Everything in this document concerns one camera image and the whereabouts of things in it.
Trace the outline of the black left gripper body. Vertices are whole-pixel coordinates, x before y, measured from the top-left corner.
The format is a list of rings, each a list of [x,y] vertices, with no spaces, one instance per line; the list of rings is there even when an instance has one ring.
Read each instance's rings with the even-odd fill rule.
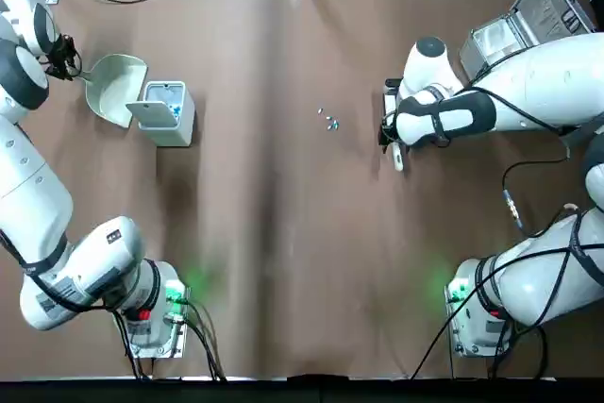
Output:
[[[67,70],[64,62],[64,35],[59,35],[55,43],[52,45],[50,53],[47,55],[48,66],[46,73],[50,76],[50,69],[58,67]]]

